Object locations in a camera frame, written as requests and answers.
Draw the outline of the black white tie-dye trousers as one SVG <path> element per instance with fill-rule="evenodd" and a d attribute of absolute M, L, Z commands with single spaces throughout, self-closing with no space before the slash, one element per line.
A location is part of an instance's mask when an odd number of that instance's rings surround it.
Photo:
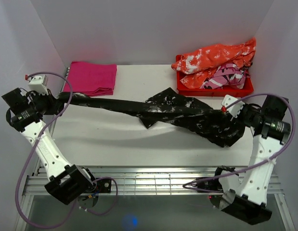
<path fill-rule="evenodd" d="M 194 97 L 177 94 L 172 88 L 150 97 L 144 102 L 92 98 L 83 93 L 60 93 L 58 105 L 71 100 L 72 105 L 100 108 L 137 117 L 146 128 L 156 122 L 164 122 L 185 128 L 209 140 L 219 147 L 230 147 L 244 134 L 245 126 L 235 122 L 230 114 Z"/>

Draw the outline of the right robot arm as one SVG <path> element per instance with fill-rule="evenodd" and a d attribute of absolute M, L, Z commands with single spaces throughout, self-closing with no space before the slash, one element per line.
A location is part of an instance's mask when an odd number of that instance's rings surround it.
<path fill-rule="evenodd" d="M 262 106 L 247 104 L 226 95 L 222 109 L 232 117 L 253 128 L 253 148 L 242 180 L 237 173 L 231 176 L 219 174 L 212 179 L 213 188 L 223 191 L 218 208 L 249 225 L 268 221 L 272 212 L 266 208 L 267 190 L 275 161 L 272 155 L 280 151 L 291 132 L 289 123 L 283 118 L 288 99 L 268 95 Z"/>

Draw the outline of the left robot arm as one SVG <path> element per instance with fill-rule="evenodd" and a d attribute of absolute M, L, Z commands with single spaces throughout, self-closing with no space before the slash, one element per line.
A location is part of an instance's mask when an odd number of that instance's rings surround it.
<path fill-rule="evenodd" d="M 49 129 L 45 127 L 44 115 L 58 115 L 64 108 L 50 92 L 31 90 L 25 95 L 16 88 L 2 96 L 9 110 L 6 120 L 21 133 L 42 161 L 47 173 L 46 191 L 65 205 L 82 193 L 96 189 L 97 181 L 87 168 L 71 164 L 55 144 Z"/>

